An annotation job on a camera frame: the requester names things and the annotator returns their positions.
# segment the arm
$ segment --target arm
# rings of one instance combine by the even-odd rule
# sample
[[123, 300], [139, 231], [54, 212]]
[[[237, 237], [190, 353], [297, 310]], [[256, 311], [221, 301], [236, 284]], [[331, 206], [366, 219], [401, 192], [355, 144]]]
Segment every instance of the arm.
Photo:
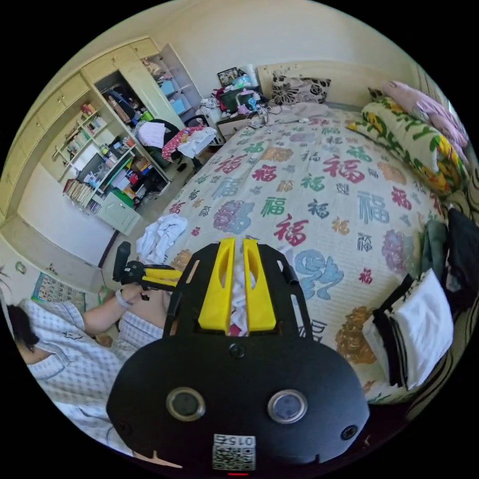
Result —
[[[121, 297], [132, 306], [142, 301], [141, 293], [145, 291], [137, 284], [126, 284], [121, 289]], [[90, 336], [96, 336], [108, 330], [127, 309], [118, 302], [116, 297], [113, 297], [101, 306], [87, 311], [82, 315], [85, 332]]]

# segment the poster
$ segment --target poster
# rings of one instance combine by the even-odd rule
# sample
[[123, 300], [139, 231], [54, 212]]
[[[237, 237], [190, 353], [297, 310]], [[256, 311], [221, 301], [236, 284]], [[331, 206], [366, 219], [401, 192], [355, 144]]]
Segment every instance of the poster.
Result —
[[85, 293], [77, 291], [44, 273], [40, 273], [31, 299], [46, 303], [68, 301], [73, 303], [81, 313], [84, 313], [86, 309]]

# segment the floral bedspread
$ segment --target floral bedspread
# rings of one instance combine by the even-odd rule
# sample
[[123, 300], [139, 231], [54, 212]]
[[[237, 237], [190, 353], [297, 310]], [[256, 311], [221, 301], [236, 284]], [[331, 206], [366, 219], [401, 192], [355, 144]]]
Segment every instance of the floral bedspread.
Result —
[[246, 128], [165, 210], [188, 219], [166, 263], [231, 236], [291, 245], [317, 341], [353, 366], [371, 403], [403, 401], [362, 335], [362, 324], [409, 272], [419, 273], [436, 195], [382, 146], [348, 130], [358, 112], [321, 107], [306, 123]]

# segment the wristband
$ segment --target wristband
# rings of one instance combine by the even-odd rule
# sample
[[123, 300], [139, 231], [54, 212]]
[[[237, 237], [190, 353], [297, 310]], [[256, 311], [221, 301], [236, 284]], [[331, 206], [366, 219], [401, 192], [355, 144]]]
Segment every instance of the wristband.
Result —
[[132, 303], [129, 303], [128, 301], [125, 301], [122, 296], [121, 296], [121, 290], [120, 289], [117, 289], [116, 290], [116, 293], [115, 293], [115, 296], [116, 296], [116, 300], [120, 303], [120, 305], [126, 309], [129, 309], [133, 306]]

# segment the qr code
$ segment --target qr code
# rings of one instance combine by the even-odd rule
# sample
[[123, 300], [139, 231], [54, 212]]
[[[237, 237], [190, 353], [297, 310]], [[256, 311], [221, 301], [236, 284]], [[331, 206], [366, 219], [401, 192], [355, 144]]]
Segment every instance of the qr code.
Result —
[[220, 471], [254, 471], [256, 450], [249, 436], [215, 435], [213, 469]]
[[254, 470], [254, 449], [216, 444], [213, 447], [213, 469], [252, 471]]

